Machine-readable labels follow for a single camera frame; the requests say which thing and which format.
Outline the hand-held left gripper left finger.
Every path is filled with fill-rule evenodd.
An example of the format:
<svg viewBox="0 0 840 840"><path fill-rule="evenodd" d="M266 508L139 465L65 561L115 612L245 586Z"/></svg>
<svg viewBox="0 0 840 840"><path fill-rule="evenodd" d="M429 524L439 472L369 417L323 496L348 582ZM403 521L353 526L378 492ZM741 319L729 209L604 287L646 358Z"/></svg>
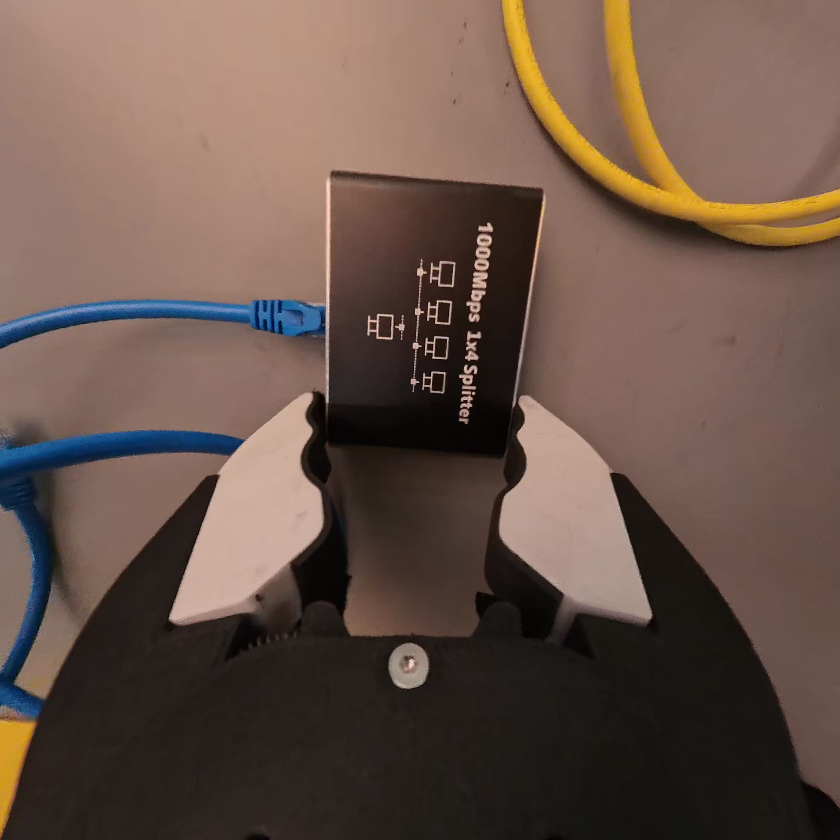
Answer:
<svg viewBox="0 0 840 840"><path fill-rule="evenodd" d="M217 474L169 615L187 627L245 616L289 634L311 604L341 616L343 525L327 484L326 400L306 392L250 435Z"/></svg>

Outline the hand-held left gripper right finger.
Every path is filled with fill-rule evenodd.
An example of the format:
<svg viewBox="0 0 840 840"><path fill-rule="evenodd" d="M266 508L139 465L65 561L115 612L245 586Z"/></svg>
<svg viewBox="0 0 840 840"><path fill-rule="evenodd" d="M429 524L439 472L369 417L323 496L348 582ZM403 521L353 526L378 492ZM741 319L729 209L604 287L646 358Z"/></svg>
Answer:
<svg viewBox="0 0 840 840"><path fill-rule="evenodd" d="M523 636L567 644L583 617L648 627L654 612L604 458L530 396L519 397L494 501L484 618L516 608Z"/></svg>

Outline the yellow divided plastic bin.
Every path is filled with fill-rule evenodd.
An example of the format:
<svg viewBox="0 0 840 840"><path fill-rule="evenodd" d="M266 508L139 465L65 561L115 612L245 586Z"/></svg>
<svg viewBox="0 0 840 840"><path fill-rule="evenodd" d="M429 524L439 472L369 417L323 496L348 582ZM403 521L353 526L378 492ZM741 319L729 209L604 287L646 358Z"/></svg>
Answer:
<svg viewBox="0 0 840 840"><path fill-rule="evenodd" d="M7 824L34 732L33 721L1 719L1 833Z"/></svg>

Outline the black ethernet hub box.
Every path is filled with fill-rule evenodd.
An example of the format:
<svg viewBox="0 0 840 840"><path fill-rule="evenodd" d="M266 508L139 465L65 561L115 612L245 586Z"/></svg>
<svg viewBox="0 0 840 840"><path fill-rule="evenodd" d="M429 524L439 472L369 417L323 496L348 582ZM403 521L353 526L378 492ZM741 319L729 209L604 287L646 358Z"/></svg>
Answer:
<svg viewBox="0 0 840 840"><path fill-rule="evenodd" d="M545 207L538 187L333 172L333 445L506 453Z"/></svg>

